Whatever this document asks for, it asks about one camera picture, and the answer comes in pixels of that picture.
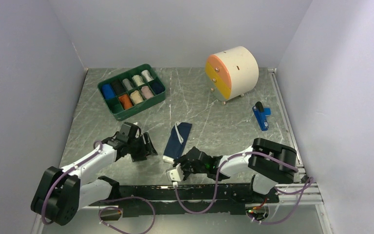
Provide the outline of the orange cream underwear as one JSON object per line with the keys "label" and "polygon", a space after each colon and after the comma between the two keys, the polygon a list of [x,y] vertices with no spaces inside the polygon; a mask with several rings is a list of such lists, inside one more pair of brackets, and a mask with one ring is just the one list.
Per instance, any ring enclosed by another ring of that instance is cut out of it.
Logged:
{"label": "orange cream underwear", "polygon": [[124,110],[128,110],[131,107],[133,107],[132,100],[128,94],[123,94],[118,97],[118,100],[120,101],[122,107]]}

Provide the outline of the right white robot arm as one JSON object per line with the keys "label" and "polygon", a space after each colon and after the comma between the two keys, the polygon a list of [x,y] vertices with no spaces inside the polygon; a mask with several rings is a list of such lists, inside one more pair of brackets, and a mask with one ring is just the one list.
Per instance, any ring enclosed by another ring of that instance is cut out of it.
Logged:
{"label": "right white robot arm", "polygon": [[235,174],[252,172],[248,196],[254,202],[262,201],[277,184],[294,181],[297,151],[289,146],[264,138],[256,138],[248,148],[224,156],[209,156],[193,147],[174,160],[166,171],[168,179],[181,182],[190,174],[205,174],[214,181],[229,179]]}

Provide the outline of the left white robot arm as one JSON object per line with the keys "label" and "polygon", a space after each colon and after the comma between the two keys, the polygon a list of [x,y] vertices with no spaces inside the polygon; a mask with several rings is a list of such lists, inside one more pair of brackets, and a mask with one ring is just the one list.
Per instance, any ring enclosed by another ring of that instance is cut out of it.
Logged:
{"label": "left white robot arm", "polygon": [[122,198],[118,181],[106,176],[94,179],[101,169],[130,155],[132,162],[158,153],[148,132],[130,122],[104,140],[95,141],[93,150],[77,161],[45,170],[31,202],[31,210],[45,225],[66,225],[78,210],[96,202],[115,204]]}

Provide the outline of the navy white underwear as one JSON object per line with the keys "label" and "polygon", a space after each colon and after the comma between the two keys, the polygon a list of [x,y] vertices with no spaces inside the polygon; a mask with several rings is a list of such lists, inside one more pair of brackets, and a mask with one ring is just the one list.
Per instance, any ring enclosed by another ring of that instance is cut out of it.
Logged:
{"label": "navy white underwear", "polygon": [[182,156],[191,128],[191,123],[175,122],[163,153],[164,162],[173,164]]}

